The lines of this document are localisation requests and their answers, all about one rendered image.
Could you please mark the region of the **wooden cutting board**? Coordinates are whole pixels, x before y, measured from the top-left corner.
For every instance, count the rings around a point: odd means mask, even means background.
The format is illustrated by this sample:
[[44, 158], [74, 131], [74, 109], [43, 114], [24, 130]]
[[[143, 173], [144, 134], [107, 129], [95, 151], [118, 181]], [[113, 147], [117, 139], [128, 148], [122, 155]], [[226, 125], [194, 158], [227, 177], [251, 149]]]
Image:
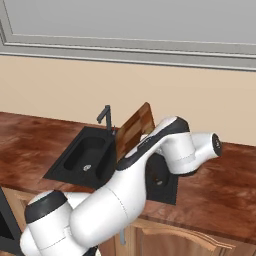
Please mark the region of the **wooden cutting board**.
[[125, 156], [140, 142], [142, 135], [151, 133], [154, 128], [150, 104], [145, 102], [117, 131], [116, 159]]

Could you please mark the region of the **black sink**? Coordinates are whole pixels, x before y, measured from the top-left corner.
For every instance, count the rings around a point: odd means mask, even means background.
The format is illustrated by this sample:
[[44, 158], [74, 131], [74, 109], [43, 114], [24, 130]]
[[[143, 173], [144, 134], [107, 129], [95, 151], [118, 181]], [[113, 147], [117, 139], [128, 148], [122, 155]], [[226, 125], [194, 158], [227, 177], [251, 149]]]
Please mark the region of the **black sink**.
[[[115, 136], [105, 129], [85, 126], [44, 178], [98, 189], [113, 175], [116, 158]], [[178, 177], [169, 172], [160, 154], [147, 161], [146, 189], [148, 200], [176, 204]]]

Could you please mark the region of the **black tap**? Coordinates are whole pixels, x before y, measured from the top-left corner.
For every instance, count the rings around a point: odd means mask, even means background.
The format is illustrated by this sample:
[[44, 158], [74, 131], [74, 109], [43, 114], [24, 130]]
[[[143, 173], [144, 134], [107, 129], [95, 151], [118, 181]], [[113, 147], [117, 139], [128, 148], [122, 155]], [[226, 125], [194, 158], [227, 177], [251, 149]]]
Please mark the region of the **black tap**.
[[112, 126], [112, 121], [111, 121], [111, 107], [109, 105], [106, 105], [104, 109], [101, 111], [101, 113], [97, 117], [97, 122], [101, 123], [103, 119], [106, 119], [106, 128], [107, 131], [115, 135], [116, 131], [115, 128]]

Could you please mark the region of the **black appliance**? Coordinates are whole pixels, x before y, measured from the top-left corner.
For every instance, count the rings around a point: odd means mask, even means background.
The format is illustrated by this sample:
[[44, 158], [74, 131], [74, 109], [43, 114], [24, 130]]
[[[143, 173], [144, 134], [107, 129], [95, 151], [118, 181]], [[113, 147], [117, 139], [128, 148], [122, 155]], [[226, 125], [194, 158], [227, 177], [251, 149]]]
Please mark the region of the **black appliance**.
[[24, 256], [20, 248], [21, 230], [0, 187], [0, 251]]

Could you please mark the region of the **grey wall cabinet door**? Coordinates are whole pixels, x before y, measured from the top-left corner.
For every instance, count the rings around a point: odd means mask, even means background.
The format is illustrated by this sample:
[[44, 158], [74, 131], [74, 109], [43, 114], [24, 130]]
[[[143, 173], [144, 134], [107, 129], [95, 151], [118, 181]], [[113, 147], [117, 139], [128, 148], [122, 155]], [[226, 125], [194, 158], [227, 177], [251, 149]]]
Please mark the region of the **grey wall cabinet door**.
[[0, 0], [0, 55], [256, 71], [256, 0]]

